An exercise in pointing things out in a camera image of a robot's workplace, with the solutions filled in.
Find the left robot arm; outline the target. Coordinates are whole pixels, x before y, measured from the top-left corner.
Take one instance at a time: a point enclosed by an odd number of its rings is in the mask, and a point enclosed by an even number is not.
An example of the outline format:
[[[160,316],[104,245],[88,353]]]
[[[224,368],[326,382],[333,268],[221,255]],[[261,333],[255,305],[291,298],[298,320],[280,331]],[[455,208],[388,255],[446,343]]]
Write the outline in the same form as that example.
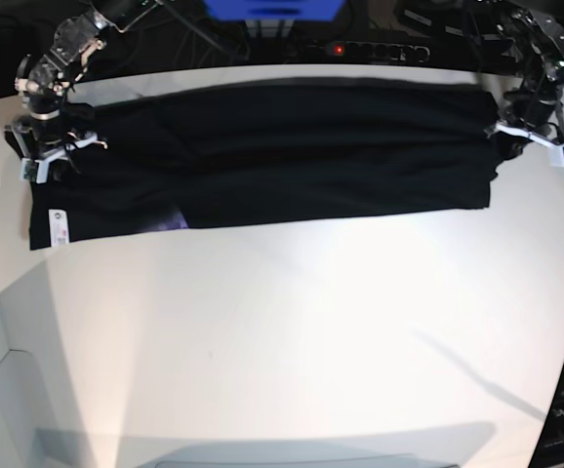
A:
[[[491,160],[531,143],[564,167],[564,1],[401,1],[399,20],[431,43],[439,64],[471,71],[472,85],[432,91],[429,118],[485,144]]]

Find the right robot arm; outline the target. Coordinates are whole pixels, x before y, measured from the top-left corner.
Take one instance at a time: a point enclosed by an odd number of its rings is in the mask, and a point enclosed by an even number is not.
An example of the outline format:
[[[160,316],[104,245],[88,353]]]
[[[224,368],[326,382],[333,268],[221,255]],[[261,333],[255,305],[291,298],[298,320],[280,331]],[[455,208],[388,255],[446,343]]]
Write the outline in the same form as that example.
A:
[[[159,1],[92,1],[82,15],[57,27],[51,48],[40,59],[22,60],[15,89],[27,113],[8,130],[18,143],[26,170],[38,173],[98,141],[94,133],[80,135],[65,128],[69,91],[85,77],[91,56],[106,47],[102,38],[106,30],[124,33],[160,5]]]

